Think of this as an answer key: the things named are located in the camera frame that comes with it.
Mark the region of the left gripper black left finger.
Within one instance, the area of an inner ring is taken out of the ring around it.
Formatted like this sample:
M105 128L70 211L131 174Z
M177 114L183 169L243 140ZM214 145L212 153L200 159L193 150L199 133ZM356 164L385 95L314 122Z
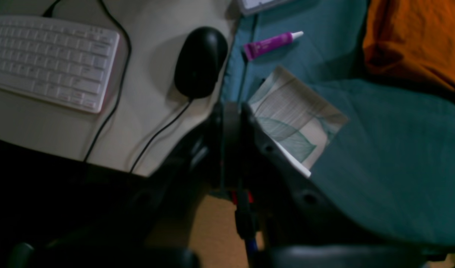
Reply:
M187 248L194 215L212 189L241 191L243 108L217 103L149 178L115 209L45 250L47 268L198 268Z

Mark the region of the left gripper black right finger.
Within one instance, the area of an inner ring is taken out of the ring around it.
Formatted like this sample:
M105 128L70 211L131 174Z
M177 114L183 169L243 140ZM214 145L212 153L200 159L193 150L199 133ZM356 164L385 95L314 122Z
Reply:
M253 268L421 268L419 246L394 242L348 218L289 162L241 105L241 181L257 205L265 249Z

